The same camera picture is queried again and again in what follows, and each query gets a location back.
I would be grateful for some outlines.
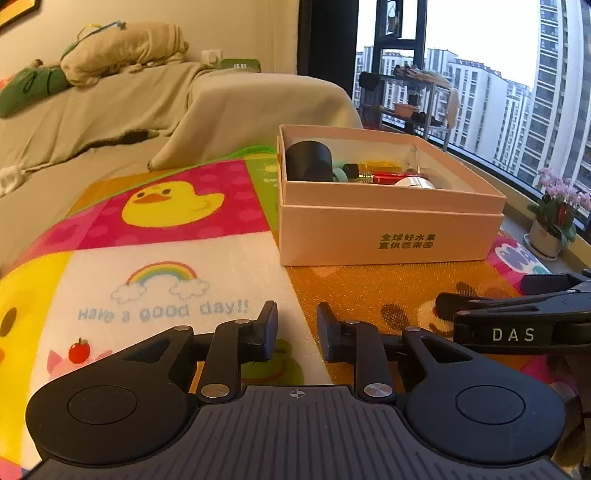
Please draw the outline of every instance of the metal screw head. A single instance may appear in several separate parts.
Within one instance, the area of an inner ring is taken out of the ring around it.
[[[369,385],[365,385],[363,391],[368,397],[373,398],[389,397],[394,392],[392,387],[390,387],[390,385],[386,385],[385,383],[370,383]]]
[[[222,383],[210,383],[201,389],[201,395],[207,398],[222,398],[230,393],[230,388]]]

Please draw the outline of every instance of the yellow duck print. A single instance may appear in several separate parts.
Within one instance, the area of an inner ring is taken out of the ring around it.
[[[72,253],[31,260],[0,280],[0,459],[17,465],[37,346]]]
[[[211,215],[224,201],[223,193],[197,195],[186,181],[146,187],[125,204],[121,216],[128,225],[163,228],[186,225]]]

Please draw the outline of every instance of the green plush toy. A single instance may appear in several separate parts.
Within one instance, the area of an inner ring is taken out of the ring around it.
[[[8,118],[72,85],[59,66],[43,67],[40,60],[18,72],[0,92],[0,118]]]

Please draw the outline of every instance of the cloud print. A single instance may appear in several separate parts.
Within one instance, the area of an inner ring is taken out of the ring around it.
[[[200,297],[209,290],[209,283],[200,278],[192,278],[191,280],[182,280],[174,287],[170,288],[169,292],[172,295],[177,295],[181,300],[187,300],[190,297]]]
[[[128,301],[134,301],[140,298],[148,289],[139,283],[130,283],[129,285],[121,285],[117,290],[111,294],[112,300],[117,300],[119,305],[123,305]]]

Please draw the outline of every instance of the potted plant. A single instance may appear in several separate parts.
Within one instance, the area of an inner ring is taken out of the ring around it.
[[[577,207],[591,210],[591,196],[570,186],[570,179],[561,179],[549,168],[538,170],[544,194],[538,205],[528,208],[535,221],[525,242],[547,260],[555,260],[569,242],[574,242],[577,229],[573,223]]]

